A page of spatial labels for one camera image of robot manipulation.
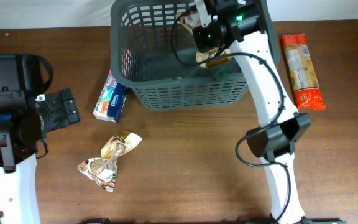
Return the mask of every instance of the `orange snack package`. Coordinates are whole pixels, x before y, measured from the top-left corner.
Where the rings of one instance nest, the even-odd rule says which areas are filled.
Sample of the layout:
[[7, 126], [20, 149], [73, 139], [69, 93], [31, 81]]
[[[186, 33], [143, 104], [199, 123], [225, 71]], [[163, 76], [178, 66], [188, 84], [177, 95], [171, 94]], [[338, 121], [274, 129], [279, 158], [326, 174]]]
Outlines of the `orange snack package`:
[[282, 35], [282, 42], [298, 109], [326, 109], [305, 34]]

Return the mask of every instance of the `candy wrapper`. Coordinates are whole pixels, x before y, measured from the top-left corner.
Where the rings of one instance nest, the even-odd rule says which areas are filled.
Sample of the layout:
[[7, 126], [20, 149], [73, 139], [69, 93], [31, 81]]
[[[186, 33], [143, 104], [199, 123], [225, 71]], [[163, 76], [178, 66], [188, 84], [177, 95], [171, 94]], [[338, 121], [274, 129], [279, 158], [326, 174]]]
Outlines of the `candy wrapper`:
[[78, 170], [94, 180], [101, 188], [113, 192], [117, 177], [117, 159], [133, 150], [142, 138], [127, 131], [111, 137], [101, 150], [100, 158], [87, 159]]

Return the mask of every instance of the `brown wooden surface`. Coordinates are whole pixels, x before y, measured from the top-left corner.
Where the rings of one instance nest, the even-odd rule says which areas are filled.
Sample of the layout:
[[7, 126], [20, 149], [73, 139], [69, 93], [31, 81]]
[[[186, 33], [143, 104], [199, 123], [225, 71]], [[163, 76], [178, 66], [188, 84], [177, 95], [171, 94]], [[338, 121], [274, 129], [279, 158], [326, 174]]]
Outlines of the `brown wooden surface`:
[[[358, 21], [278, 22], [278, 34], [305, 32], [325, 111], [308, 111], [312, 126], [297, 144], [296, 180], [310, 218], [358, 223]], [[38, 162], [42, 223], [89, 217], [135, 222], [200, 222], [266, 216], [270, 195], [262, 169], [241, 164], [234, 145], [257, 115], [250, 94], [229, 106], [153, 112], [131, 92], [118, 124], [92, 111], [109, 70], [109, 28], [0, 31], [0, 54], [39, 54], [55, 68], [49, 93], [71, 88], [82, 121], [48, 134], [50, 154]], [[287, 91], [288, 72], [278, 68]], [[120, 131], [144, 141], [119, 158], [113, 194], [77, 170], [98, 157]], [[241, 154], [258, 162], [246, 146]]]

